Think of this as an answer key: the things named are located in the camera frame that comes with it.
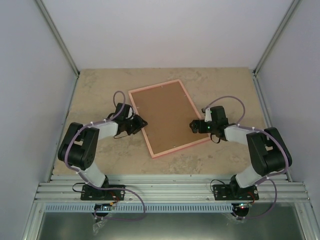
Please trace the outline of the pink wooden photo frame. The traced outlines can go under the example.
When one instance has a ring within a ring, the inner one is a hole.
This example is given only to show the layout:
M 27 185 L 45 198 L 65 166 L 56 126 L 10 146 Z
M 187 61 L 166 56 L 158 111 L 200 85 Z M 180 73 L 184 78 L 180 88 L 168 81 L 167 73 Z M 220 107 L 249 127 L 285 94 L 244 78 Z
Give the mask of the pink wooden photo frame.
M 133 89 L 128 95 L 135 113 L 148 123 L 142 133 L 151 158 L 210 140 L 209 134 L 190 129 L 190 123 L 202 116 L 181 80 Z

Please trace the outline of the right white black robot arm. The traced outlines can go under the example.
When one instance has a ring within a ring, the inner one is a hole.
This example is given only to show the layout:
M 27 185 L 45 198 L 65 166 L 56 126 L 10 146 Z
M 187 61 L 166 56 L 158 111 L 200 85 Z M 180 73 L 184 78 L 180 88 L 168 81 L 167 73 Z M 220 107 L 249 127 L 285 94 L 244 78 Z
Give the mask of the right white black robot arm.
M 269 176 L 285 173 L 292 165 L 291 154 L 277 128 L 261 130 L 229 123 L 223 106 L 202 111 L 205 118 L 195 119 L 189 124 L 194 134 L 210 134 L 210 137 L 218 138 L 217 143 L 234 142 L 248 147 L 250 165 L 231 177 L 223 193 L 229 191 L 233 199 L 243 199 L 254 193 L 254 186 Z

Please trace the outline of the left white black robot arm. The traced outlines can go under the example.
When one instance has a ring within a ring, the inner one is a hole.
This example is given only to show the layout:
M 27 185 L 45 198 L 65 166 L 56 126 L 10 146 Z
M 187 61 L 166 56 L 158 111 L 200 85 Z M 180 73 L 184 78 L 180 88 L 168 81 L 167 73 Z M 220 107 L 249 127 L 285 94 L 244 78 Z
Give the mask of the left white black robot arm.
M 67 168 L 75 171 L 92 187 L 92 194 L 99 200 L 110 193 L 109 179 L 95 163 L 98 141 L 116 137 L 125 132 L 128 136 L 140 132 L 148 122 L 135 113 L 133 107 L 118 103 L 115 112 L 107 118 L 81 124 L 72 122 L 60 144 L 57 157 Z

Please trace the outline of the clear plastic bag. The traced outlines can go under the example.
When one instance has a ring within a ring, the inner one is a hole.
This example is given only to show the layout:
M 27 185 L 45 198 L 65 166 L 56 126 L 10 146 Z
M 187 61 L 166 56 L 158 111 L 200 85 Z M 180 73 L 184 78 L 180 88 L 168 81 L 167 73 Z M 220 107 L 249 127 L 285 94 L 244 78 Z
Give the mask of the clear plastic bag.
M 95 219 L 95 222 L 92 226 L 92 232 L 93 232 L 93 235 L 96 236 L 100 229 L 105 225 L 105 220 L 104 219 Z

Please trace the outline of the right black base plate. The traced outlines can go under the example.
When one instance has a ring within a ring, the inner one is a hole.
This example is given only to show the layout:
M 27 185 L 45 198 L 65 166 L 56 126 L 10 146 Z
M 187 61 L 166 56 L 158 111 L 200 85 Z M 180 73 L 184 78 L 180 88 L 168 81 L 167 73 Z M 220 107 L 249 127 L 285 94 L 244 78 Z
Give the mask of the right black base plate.
M 216 201 L 256 201 L 260 199 L 256 186 L 232 188 L 229 184 L 214 184 L 211 190 Z

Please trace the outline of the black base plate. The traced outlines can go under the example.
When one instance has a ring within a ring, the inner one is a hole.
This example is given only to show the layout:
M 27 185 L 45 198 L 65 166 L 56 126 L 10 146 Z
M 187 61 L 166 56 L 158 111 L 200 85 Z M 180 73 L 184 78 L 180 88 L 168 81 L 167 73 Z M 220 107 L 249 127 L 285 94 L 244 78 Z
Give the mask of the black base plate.
M 256 186 L 232 188 L 229 184 L 214 184 L 211 190 L 216 201 L 256 201 L 260 199 Z
M 111 184 L 113 190 L 98 190 L 85 184 L 82 187 L 80 199 L 82 201 L 122 201 L 125 196 L 125 185 Z

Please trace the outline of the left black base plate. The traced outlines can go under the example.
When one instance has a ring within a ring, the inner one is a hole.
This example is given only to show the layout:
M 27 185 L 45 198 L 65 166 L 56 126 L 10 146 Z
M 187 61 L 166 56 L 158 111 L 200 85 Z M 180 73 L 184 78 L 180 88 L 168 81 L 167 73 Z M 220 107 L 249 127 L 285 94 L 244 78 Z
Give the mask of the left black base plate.
M 113 190 L 98 190 L 85 184 L 82 187 L 80 199 L 82 201 L 122 201 L 125 196 L 125 185 L 111 184 Z

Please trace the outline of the aluminium rail base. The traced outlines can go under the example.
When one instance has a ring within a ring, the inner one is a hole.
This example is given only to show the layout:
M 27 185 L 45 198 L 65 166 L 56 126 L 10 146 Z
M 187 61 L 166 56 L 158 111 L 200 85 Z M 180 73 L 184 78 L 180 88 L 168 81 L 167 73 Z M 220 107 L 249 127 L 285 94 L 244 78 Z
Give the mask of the aluminium rail base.
M 125 185 L 129 192 L 124 200 L 137 203 L 213 203 L 212 184 L 229 182 L 228 175 L 212 174 L 114 174 L 109 175 L 112 185 Z M 34 200 L 43 203 L 80 202 L 78 175 L 52 175 L 48 182 L 38 185 Z M 302 182 L 289 181 L 284 174 L 277 175 L 257 187 L 259 199 L 255 203 L 308 203 L 309 194 Z

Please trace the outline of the left aluminium corner post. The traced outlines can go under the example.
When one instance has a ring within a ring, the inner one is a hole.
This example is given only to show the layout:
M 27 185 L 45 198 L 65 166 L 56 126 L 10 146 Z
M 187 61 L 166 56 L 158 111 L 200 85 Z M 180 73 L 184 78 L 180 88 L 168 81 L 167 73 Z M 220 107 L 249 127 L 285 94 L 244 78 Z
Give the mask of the left aluminium corner post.
M 59 30 L 54 23 L 47 7 L 45 6 L 44 2 L 42 0 L 34 0 L 35 4 L 37 5 L 41 15 L 43 16 L 46 24 L 48 25 L 51 33 L 53 34 L 58 46 L 60 47 L 62 53 L 64 54 L 65 59 L 67 60 L 69 66 L 71 67 L 73 73 L 75 74 L 75 77 L 78 79 L 80 75 L 80 71 L 78 70 L 76 63 L 74 59 L 72 58 L 61 34 L 59 33 Z

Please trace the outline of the aluminium corner post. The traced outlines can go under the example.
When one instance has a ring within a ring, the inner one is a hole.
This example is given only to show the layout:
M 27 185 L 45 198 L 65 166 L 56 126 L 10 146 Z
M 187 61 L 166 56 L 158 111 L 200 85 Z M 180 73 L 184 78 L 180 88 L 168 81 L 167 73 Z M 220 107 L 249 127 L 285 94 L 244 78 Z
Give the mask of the aluminium corner post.
M 69 66 L 71 67 L 73 73 L 75 74 L 75 77 L 78 79 L 80 75 L 80 71 L 78 70 L 76 63 L 74 59 L 72 58 L 61 34 L 59 33 L 59 30 L 54 23 L 47 7 L 45 6 L 44 2 L 42 0 L 34 0 L 35 4 L 37 5 L 41 15 L 43 16 L 46 24 L 48 25 L 51 33 L 53 34 L 58 46 L 60 47 L 62 53 L 64 54 L 65 59 L 67 60 Z
M 285 12 L 284 16 L 282 17 L 278 27 L 276 28 L 272 38 L 268 42 L 267 47 L 265 48 L 262 56 L 260 57 L 256 67 L 252 70 L 253 76 L 257 77 L 260 70 L 262 69 L 264 63 L 268 59 L 269 55 L 273 51 L 274 47 L 276 46 L 277 42 L 281 38 L 282 34 L 284 33 L 286 27 L 288 26 L 289 22 L 291 21 L 292 17 L 294 16 L 295 12 L 299 8 L 302 0 L 292 0 L 287 11 Z

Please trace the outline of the right aluminium corner post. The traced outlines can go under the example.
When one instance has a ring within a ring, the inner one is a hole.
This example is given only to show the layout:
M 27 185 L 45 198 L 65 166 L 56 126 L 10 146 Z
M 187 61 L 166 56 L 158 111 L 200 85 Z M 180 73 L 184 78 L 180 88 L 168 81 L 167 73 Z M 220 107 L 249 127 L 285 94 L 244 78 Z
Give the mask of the right aluminium corner post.
M 291 21 L 292 17 L 294 16 L 295 12 L 299 8 L 302 0 L 292 0 L 287 11 L 285 12 L 284 16 L 282 17 L 278 27 L 276 28 L 272 38 L 268 42 L 267 47 L 265 48 L 262 56 L 260 57 L 256 67 L 252 70 L 253 76 L 257 77 L 260 70 L 262 69 L 264 63 L 268 59 L 269 55 L 273 51 L 274 47 L 276 46 L 277 42 L 281 38 L 282 34 L 284 33 L 286 27 L 288 26 L 289 22 Z

